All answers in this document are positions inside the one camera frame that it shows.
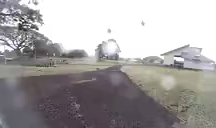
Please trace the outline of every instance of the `utility pole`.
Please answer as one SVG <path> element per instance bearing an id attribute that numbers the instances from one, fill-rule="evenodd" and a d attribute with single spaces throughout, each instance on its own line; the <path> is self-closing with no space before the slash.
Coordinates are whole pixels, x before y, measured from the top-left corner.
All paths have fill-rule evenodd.
<path id="1" fill-rule="evenodd" d="M 5 45 L 4 45 L 4 58 L 5 58 L 5 64 L 7 64 L 6 53 L 5 53 Z"/>
<path id="2" fill-rule="evenodd" d="M 35 54 L 35 59 L 36 59 L 36 48 L 35 48 L 35 53 L 34 54 Z"/>

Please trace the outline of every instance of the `overcast sky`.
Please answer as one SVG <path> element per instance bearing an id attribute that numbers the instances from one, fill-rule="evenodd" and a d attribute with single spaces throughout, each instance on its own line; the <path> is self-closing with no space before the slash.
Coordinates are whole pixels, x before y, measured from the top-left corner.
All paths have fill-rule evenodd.
<path id="1" fill-rule="evenodd" d="M 216 61 L 216 0 L 44 0 L 40 9 L 40 31 L 65 49 L 94 54 L 114 38 L 121 56 L 146 57 L 191 44 Z"/>

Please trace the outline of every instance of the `bird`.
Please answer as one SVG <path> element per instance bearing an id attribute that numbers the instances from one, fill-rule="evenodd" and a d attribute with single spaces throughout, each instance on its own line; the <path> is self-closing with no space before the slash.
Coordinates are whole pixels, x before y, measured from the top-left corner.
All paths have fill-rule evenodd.
<path id="1" fill-rule="evenodd" d="M 145 22 L 144 22 L 144 21 L 142 21 L 142 22 L 141 22 L 141 25 L 142 25 L 142 26 L 145 26 Z"/>
<path id="2" fill-rule="evenodd" d="M 111 29 L 110 28 L 107 29 L 107 33 L 111 33 Z"/>

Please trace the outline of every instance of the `house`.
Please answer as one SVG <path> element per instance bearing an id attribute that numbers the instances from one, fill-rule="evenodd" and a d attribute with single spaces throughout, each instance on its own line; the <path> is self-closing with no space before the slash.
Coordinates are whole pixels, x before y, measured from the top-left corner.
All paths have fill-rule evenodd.
<path id="1" fill-rule="evenodd" d="M 161 56 L 164 56 L 163 64 L 167 66 L 180 66 L 187 69 L 213 71 L 215 68 L 215 62 L 203 56 L 201 52 L 202 48 L 185 45 L 163 53 Z M 176 58 L 182 58 L 183 61 L 177 61 Z"/>

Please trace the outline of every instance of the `asphalt road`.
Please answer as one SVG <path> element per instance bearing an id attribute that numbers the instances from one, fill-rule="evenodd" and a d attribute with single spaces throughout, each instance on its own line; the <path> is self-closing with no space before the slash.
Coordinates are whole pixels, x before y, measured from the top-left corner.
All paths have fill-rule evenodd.
<path id="1" fill-rule="evenodd" d="M 0 79 L 0 127 L 171 128 L 178 122 L 119 68 Z"/>

